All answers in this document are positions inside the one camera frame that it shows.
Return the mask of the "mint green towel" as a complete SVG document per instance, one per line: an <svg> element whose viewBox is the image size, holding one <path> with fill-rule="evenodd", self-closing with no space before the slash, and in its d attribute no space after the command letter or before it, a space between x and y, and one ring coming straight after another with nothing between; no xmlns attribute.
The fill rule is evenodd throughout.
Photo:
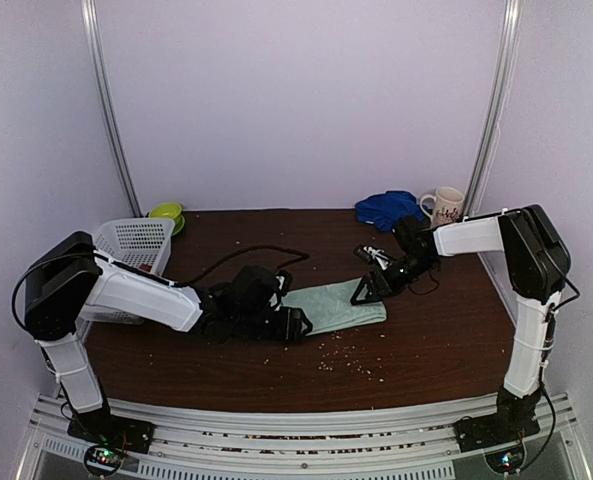
<svg viewBox="0 0 593 480"><path fill-rule="evenodd" d="M354 306L350 302L360 280L308 287L289 292L282 305L303 310L312 323L309 335L318 335L384 322L387 310L382 302Z"/></svg>

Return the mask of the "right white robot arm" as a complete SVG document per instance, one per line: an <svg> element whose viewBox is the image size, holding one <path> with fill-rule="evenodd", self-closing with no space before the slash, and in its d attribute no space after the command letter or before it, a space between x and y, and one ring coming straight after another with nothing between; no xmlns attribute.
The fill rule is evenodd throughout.
<svg viewBox="0 0 593 480"><path fill-rule="evenodd" d="M392 233L403 256L372 246L355 254L373 265L352 294L354 306L393 297L442 258L501 252L516 295L517 320L510 364L488 430L495 440L511 440L527 424L542 394L542 375L554 343L555 316L568 287L571 257L543 208L530 205L429 228L414 216L399 219Z"/></svg>

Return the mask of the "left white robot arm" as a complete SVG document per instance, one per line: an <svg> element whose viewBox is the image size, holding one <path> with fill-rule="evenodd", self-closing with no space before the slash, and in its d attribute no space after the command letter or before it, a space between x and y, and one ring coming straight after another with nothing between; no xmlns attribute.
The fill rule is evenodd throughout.
<svg viewBox="0 0 593 480"><path fill-rule="evenodd" d="M313 325L302 309L283 305L291 283L284 269L261 266L244 266L231 281L208 288L172 281L117 260L77 231L17 281L12 294L24 297L24 310L12 316L51 363L74 419L97 443L109 444L120 424L76 334L83 308L113 309L183 333L294 342Z"/></svg>

